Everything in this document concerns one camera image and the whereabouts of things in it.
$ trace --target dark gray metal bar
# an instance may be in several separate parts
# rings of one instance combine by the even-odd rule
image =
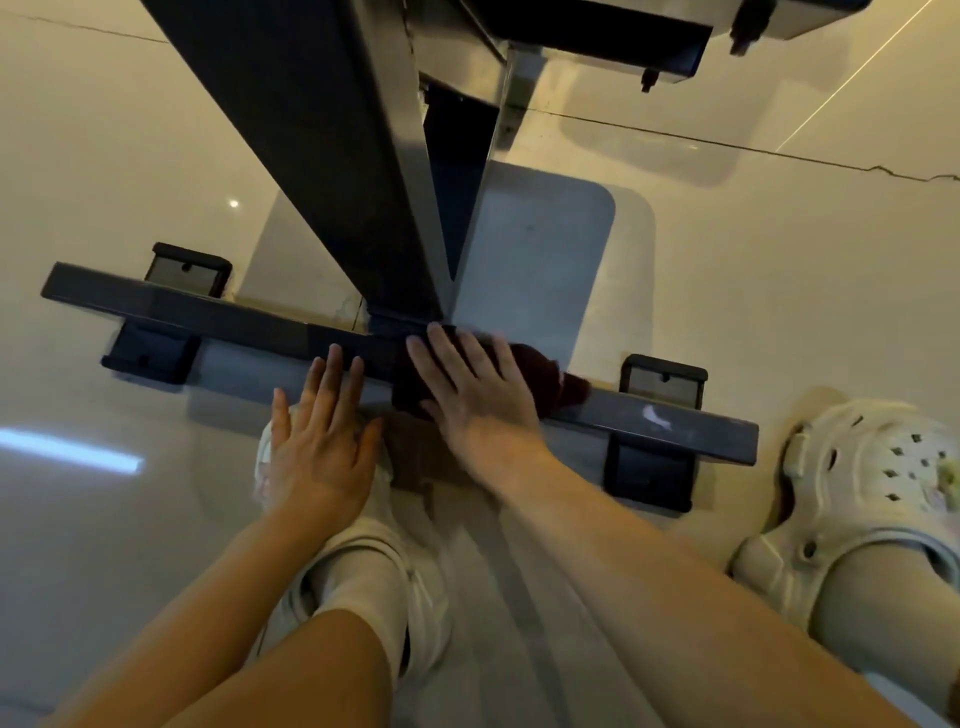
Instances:
[[[138,324],[294,359],[326,356],[330,344],[340,344],[348,361],[362,356],[368,376],[384,381],[390,381],[396,360],[396,342],[386,339],[293,321],[256,308],[69,263],[54,265],[40,295]]]
[[[756,463],[759,427],[678,404],[594,388],[589,399],[550,417],[564,425],[602,429],[646,448],[696,452],[740,465]]]
[[[398,0],[143,0],[373,306],[442,319],[453,283]]]
[[[330,344],[347,357],[362,356],[374,379],[393,380],[402,339],[366,336],[285,319],[218,299],[57,263],[42,296],[139,324],[219,339],[251,349],[312,359]],[[692,452],[742,465],[756,462],[758,427],[753,423],[642,397],[594,389],[586,403],[551,417],[558,423],[615,432],[647,448]]]

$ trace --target white sneaker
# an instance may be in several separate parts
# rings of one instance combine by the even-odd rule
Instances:
[[[254,476],[254,498],[261,504],[265,503],[266,490],[269,489],[269,468],[265,467],[269,463],[270,426],[267,425],[260,438]],[[406,669],[400,678],[422,677],[440,661],[450,639],[449,601],[437,559],[426,547],[438,543],[439,536],[423,511],[421,499],[413,494],[393,492],[390,487],[392,480],[393,467],[384,448],[373,476],[370,496],[357,520],[327,541],[320,553],[297,574],[268,621],[258,653],[279,643],[316,612],[319,605],[310,590],[306,574],[324,559],[343,549],[363,547],[384,554],[406,575],[410,650]],[[426,545],[415,541],[400,527],[394,518],[392,500],[398,501],[405,516],[416,519],[417,534],[427,542]]]
[[[960,589],[960,543],[947,527],[945,498],[958,454],[947,429],[909,404],[852,400],[828,409],[784,450],[793,513],[744,544],[733,577],[804,631],[830,567],[866,544],[925,546]]]

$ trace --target hand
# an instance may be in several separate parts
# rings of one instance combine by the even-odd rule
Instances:
[[[467,361],[439,324],[427,327],[427,338],[449,379],[422,340],[407,339],[410,359],[436,399],[420,406],[436,421],[460,464],[474,479],[493,487],[505,468],[518,458],[546,451],[546,444],[533,395],[506,340],[493,338],[498,374],[473,334],[457,329],[457,336]]]
[[[274,390],[269,508],[315,537],[317,547],[353,523],[367,502],[383,431],[383,421],[374,420],[355,436],[363,360],[353,359],[341,393],[343,358],[334,344],[326,362],[314,359],[292,417],[283,390]]]

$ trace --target tiled floor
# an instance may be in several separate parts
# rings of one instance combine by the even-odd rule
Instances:
[[[876,0],[744,60],[718,38],[650,95],[548,67],[500,160],[528,169],[499,167],[484,198],[459,320],[608,382],[629,352],[706,367],[706,408],[761,425],[757,467],[706,468],[696,496],[743,528],[770,511],[784,433],[824,403],[903,398],[960,427],[960,183],[831,166],[960,172],[958,20],[949,0]],[[252,516],[263,402],[302,371],[209,347],[182,392],[112,376],[116,323],[42,300],[52,264],[140,277],[162,240],[229,258],[247,303],[349,328],[360,299],[133,0],[0,0],[0,60],[0,431],[142,459],[0,449],[0,724],[29,725]],[[491,263],[505,235],[509,269]]]

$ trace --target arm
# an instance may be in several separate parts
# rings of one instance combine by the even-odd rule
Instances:
[[[274,392],[273,508],[167,606],[133,644],[62,705],[48,725],[160,726],[227,680],[297,572],[360,512],[381,423],[354,442],[363,364],[340,397],[342,354],[316,359],[291,421]]]
[[[407,346],[454,454],[505,501],[569,578],[670,725],[907,726],[909,721],[756,596],[669,542],[561,464],[540,436],[510,348],[500,374],[472,335]]]

